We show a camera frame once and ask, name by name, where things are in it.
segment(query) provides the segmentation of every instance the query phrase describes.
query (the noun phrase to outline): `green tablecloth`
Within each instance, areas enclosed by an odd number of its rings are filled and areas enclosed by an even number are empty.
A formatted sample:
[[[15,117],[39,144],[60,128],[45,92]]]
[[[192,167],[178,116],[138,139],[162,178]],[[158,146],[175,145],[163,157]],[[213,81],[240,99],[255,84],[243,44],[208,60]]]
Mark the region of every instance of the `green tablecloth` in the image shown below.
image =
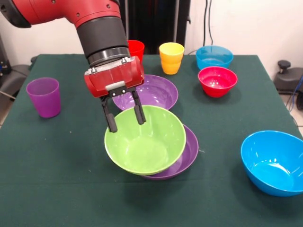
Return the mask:
[[[165,76],[158,56],[145,56],[146,74]],[[240,146],[251,133],[280,130],[300,136],[257,56],[235,56],[237,86],[207,97],[194,56],[185,56],[171,109],[200,144],[183,174],[163,182],[125,172],[104,149],[100,101],[83,79],[82,55],[41,55],[25,84],[54,77],[62,112],[41,119],[22,87],[0,130],[2,227],[288,227],[303,226],[303,196],[276,198],[250,183]],[[111,109],[118,109],[111,103]]]

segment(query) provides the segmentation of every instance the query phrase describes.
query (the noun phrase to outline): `red robot arm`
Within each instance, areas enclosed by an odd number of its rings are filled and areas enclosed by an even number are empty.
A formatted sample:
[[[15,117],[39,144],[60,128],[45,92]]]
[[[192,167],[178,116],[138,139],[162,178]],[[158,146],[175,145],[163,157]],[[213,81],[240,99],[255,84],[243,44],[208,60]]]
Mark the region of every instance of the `red robot arm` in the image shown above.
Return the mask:
[[[138,123],[146,121],[135,89],[144,82],[144,72],[140,60],[130,57],[119,0],[0,0],[0,11],[17,27],[63,17],[73,23],[90,65],[85,82],[101,99],[109,130],[116,132],[117,126],[107,100],[126,92],[133,95]]]

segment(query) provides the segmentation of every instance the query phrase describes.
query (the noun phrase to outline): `cup rim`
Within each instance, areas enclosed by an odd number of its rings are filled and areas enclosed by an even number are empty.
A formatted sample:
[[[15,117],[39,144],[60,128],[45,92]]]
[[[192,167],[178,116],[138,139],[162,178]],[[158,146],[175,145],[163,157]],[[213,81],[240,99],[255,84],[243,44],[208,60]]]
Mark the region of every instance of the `cup rim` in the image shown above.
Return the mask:
[[[163,47],[164,45],[167,45],[167,44],[177,44],[179,46],[182,47],[183,51],[181,51],[180,53],[176,53],[176,54],[167,54],[165,53],[164,51],[161,51],[161,47]],[[175,43],[175,42],[167,42],[167,43],[163,43],[159,46],[159,51],[162,52],[163,54],[167,54],[167,55],[170,55],[170,56],[176,56],[176,55],[179,55],[179,54],[182,54],[184,53],[184,50],[185,50],[185,47],[182,45],[182,44],[179,44],[179,43]]]
[[[34,82],[36,82],[36,81],[38,81],[38,80],[43,80],[43,79],[51,79],[51,80],[53,80],[53,81],[56,82],[56,87],[53,89],[52,92],[49,92],[49,93],[44,94],[44,95],[35,95],[35,94],[32,94],[31,92],[28,91],[28,87],[29,87],[31,84],[33,84]],[[54,93],[54,92],[58,89],[58,87],[59,87],[59,81],[56,80],[55,78],[52,78],[52,77],[41,77],[41,78],[34,79],[34,80],[32,80],[31,82],[29,82],[29,83],[27,84],[26,91],[27,91],[27,93],[28,93],[29,95],[31,95],[31,96],[43,97],[43,96],[48,96],[48,95]]]
[[[137,50],[137,51],[132,51],[132,52],[141,52],[142,50],[144,50],[144,48],[145,48],[144,43],[143,43],[143,42],[141,42],[140,40],[136,40],[136,39],[129,39],[129,40],[127,40],[128,49],[129,49],[129,41],[131,41],[131,42],[134,42],[134,43],[137,43],[137,44],[140,44],[140,45],[141,45],[139,50]]]

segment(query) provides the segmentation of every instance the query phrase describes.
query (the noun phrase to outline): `light blue bowl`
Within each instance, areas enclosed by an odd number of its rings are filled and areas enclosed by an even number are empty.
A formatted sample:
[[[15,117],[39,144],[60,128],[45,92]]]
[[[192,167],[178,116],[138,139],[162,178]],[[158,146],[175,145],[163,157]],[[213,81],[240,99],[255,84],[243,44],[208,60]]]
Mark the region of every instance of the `light blue bowl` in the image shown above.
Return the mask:
[[[303,193],[303,140],[279,131],[248,136],[241,157],[251,181],[274,196]]]
[[[233,60],[233,54],[224,47],[204,46],[197,50],[196,60],[200,70],[212,66],[228,68]]]

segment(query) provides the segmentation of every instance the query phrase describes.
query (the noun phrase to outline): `white wall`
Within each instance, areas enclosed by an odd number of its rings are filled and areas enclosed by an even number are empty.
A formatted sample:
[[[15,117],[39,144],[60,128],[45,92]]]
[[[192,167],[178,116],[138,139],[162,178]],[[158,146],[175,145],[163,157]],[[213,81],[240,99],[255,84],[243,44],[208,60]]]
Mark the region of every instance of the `white wall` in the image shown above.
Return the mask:
[[[205,0],[192,0],[186,52],[203,44],[204,7]],[[279,59],[303,66],[302,12],[303,0],[213,0],[214,44],[234,54],[259,55],[270,76]],[[29,63],[39,53],[83,53],[74,26],[65,19],[19,29],[0,14],[0,32],[12,64]]]
[[[203,45],[204,8],[205,0],[192,0],[186,52]],[[257,54],[271,78],[280,59],[303,67],[302,10],[303,0],[213,0],[214,45],[234,54]]]
[[[16,28],[0,13],[0,34],[12,65],[29,64],[40,53],[83,53],[76,29],[66,19]]]

